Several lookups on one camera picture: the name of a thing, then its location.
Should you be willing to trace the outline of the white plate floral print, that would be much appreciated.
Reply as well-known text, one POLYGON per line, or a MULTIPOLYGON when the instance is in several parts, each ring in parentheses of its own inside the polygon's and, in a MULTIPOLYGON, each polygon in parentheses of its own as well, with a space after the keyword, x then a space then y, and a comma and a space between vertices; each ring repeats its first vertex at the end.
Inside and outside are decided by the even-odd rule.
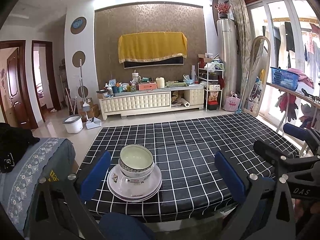
POLYGON ((138 200, 156 193, 162 185, 162 174, 157 165, 141 178, 129 178, 116 165, 107 176, 109 190, 118 198, 138 200))

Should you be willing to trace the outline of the white plate pink petals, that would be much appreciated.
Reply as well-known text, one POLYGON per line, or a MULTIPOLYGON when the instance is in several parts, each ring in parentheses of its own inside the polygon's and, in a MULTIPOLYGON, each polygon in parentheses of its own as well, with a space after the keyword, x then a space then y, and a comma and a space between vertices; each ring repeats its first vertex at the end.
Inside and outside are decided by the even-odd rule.
POLYGON ((150 194, 162 185, 162 180, 148 179, 143 184, 131 184, 125 178, 118 179, 115 183, 113 179, 107 181, 108 189, 126 198, 138 198, 150 194))

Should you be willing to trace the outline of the plain white plate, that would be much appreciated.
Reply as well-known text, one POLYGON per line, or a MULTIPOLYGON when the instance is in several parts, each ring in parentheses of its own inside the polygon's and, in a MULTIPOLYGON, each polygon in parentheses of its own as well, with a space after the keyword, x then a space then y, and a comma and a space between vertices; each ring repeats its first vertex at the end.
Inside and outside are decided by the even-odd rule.
POLYGON ((139 203, 139 202, 142 202, 142 201, 145 201, 145 200, 148 200, 150 199, 151 197, 153 197, 156 193, 159 192, 159 188, 156 189, 155 191, 151 192, 150 194, 148 195, 145 195, 145 196, 142 196, 142 197, 138 197, 138 198, 126 198, 126 197, 123 197, 119 194, 117 194, 115 191, 113 190, 110 190, 110 192, 117 198, 125 201, 125 202, 129 202, 129 203, 139 203))

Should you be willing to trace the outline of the green patterned bowl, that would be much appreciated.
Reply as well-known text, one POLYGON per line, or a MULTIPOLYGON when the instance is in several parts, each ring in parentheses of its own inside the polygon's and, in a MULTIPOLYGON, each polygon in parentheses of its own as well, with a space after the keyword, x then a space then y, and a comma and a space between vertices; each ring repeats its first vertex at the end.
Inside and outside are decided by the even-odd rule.
POLYGON ((126 172, 145 172, 153 165, 153 155, 140 145, 127 145, 120 151, 119 165, 126 172))

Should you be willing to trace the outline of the cream white bowl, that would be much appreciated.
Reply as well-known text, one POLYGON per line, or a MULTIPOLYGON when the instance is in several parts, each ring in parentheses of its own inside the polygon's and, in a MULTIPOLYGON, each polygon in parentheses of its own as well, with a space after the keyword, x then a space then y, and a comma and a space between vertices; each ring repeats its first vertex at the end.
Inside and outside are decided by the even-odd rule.
POLYGON ((135 170, 135 169, 132 169, 132 168, 129 168, 129 167, 125 166, 122 163, 119 164, 119 166, 120 166, 121 172, 125 176, 127 176, 129 178, 140 178, 140 177, 146 176, 147 174, 152 172, 153 169, 154 169, 155 164, 152 163, 147 169, 144 169, 144 170, 135 170))

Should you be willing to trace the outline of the blue plastic basket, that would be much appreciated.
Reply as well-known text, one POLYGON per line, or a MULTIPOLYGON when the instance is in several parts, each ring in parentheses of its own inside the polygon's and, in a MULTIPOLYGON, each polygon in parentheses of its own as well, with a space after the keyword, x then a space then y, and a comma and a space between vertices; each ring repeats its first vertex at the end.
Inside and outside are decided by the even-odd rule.
POLYGON ((271 82, 282 88, 295 91, 298 87, 299 75, 280 68, 271 68, 271 82))

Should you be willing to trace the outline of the pink shopping bag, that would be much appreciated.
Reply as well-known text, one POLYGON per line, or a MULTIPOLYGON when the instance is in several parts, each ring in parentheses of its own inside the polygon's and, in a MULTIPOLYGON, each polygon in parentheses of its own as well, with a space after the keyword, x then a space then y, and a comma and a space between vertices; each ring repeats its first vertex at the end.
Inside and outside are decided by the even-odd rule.
POLYGON ((223 109, 228 112, 236 112, 239 108, 240 98, 237 94, 231 94, 225 98, 223 109))

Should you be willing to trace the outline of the white mop bucket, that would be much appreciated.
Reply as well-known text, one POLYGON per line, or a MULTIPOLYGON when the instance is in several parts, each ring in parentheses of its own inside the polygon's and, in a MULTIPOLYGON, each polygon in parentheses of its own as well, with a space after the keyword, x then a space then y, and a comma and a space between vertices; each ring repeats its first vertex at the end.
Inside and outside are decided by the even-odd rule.
POLYGON ((62 123, 69 134, 77 134, 83 129, 80 115, 70 115, 62 123))

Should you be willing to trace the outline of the white dustpan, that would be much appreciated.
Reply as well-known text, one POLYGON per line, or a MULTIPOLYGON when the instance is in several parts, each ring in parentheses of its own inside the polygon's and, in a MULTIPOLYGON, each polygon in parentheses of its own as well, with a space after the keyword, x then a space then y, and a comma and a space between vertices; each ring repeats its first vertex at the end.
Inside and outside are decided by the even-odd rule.
POLYGON ((88 118, 86 121, 86 128, 87 129, 93 129, 93 128, 99 128, 101 127, 101 120, 96 118, 96 117, 92 117, 92 118, 88 118))

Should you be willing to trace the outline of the black white grid tablecloth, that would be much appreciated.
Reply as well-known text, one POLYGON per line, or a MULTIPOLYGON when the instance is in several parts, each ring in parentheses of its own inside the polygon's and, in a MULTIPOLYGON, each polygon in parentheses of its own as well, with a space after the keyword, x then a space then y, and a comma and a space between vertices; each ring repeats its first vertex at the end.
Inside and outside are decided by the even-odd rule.
POLYGON ((256 140, 276 146, 289 158, 299 156, 291 142, 246 113, 104 127, 81 168, 91 167, 93 159, 105 151, 111 155, 114 166, 124 146, 137 144, 151 151, 163 183, 159 193, 149 200, 127 203, 111 193, 106 176, 102 176, 92 199, 85 205, 96 219, 109 212, 147 223, 208 217, 234 203, 214 164, 217 151, 235 159, 247 173, 260 177, 273 175, 272 166, 253 151, 256 140))

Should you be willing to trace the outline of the white mop pole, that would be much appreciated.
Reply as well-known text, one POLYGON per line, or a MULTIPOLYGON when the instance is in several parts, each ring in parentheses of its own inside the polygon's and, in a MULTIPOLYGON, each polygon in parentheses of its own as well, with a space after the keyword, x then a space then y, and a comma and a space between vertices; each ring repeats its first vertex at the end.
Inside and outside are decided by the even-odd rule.
POLYGON ((84 112, 87 112, 90 110, 90 105, 86 102, 86 97, 85 97, 85 91, 84 91, 84 85, 83 85, 83 80, 82 80, 82 59, 79 59, 79 67, 80 67, 80 88, 81 88, 81 97, 83 101, 82 105, 82 110, 84 112))

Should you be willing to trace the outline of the white metal shelf rack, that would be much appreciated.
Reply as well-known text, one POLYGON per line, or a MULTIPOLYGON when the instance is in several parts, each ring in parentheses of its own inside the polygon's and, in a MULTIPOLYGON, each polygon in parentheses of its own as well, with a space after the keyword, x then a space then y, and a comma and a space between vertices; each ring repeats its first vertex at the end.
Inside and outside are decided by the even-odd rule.
POLYGON ((223 63, 198 63, 197 78, 204 86, 204 106, 207 111, 221 109, 224 72, 223 63))

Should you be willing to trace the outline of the cream tufted TV cabinet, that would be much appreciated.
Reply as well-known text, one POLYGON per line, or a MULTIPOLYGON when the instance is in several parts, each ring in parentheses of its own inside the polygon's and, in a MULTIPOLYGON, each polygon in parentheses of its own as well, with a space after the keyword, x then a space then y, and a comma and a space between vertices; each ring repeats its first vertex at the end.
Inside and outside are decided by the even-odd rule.
POLYGON ((194 85, 121 92, 112 97, 104 93, 98 95, 98 100, 104 120, 111 115, 119 115, 123 118, 133 115, 203 109, 204 87, 194 85), (187 100, 190 107, 184 107, 181 104, 181 98, 187 100))

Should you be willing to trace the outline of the silver standing air conditioner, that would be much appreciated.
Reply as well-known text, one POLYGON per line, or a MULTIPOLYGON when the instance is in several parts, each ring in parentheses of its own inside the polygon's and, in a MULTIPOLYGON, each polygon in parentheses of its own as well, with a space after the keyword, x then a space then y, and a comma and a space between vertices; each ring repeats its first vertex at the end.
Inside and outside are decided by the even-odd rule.
POLYGON ((225 86, 222 90, 222 98, 225 100, 231 92, 236 91, 237 45, 234 21, 228 18, 217 20, 217 34, 220 45, 219 57, 224 67, 225 86))

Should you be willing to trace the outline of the red artificial flowers vase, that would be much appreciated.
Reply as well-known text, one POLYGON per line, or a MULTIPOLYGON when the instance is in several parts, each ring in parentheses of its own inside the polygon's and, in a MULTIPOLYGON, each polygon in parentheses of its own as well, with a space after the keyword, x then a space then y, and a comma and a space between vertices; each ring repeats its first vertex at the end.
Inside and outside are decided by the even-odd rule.
POLYGON ((217 10, 219 18, 225 19, 225 18, 228 18, 231 5, 228 2, 217 3, 216 5, 214 5, 214 8, 217 10))

